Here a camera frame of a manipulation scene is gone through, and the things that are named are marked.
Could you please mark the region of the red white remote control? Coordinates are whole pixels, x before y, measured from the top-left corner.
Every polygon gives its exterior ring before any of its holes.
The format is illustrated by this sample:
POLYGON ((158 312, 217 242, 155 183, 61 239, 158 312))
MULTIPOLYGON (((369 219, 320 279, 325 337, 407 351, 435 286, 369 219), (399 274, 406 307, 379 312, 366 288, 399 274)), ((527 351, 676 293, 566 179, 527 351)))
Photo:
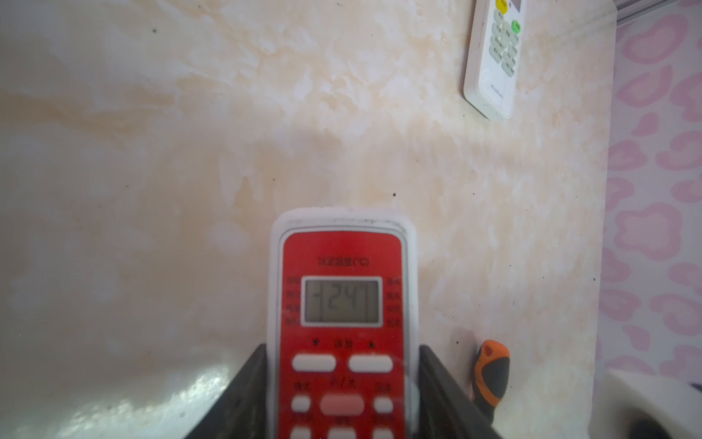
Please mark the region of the red white remote control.
POLYGON ((418 433, 416 230, 378 209, 302 208, 272 226, 270 438, 418 433))

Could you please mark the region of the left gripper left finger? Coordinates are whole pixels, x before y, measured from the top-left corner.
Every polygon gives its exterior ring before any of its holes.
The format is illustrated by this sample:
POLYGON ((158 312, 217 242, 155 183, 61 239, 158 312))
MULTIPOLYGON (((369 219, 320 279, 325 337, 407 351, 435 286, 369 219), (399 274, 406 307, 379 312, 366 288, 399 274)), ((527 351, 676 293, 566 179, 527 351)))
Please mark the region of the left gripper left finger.
POLYGON ((259 345, 187 439, 265 438, 267 353, 259 345))

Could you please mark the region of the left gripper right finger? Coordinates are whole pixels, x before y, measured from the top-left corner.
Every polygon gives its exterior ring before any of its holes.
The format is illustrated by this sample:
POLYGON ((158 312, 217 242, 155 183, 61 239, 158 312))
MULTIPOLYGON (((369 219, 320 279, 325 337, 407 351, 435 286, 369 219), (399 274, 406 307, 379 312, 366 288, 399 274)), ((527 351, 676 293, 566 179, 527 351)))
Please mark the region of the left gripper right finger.
POLYGON ((500 439, 427 345, 419 348, 419 438, 500 439))

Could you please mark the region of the orange black screwdriver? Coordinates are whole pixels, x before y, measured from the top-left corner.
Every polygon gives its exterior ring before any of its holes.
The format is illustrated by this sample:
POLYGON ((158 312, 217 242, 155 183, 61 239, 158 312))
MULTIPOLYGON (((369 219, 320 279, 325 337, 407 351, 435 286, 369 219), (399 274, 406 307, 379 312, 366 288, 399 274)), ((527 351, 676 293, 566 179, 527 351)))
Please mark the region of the orange black screwdriver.
POLYGON ((509 349, 491 339, 481 345, 473 363, 473 403, 489 424, 493 424, 497 406, 506 394, 510 363, 509 349))

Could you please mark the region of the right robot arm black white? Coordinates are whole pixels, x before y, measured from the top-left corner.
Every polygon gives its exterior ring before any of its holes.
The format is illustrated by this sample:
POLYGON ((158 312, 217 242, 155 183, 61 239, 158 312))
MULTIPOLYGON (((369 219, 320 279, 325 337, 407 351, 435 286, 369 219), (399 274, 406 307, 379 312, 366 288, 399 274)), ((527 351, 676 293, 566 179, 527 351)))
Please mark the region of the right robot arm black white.
POLYGON ((588 426, 591 438, 700 438, 701 386, 611 369, 588 426))

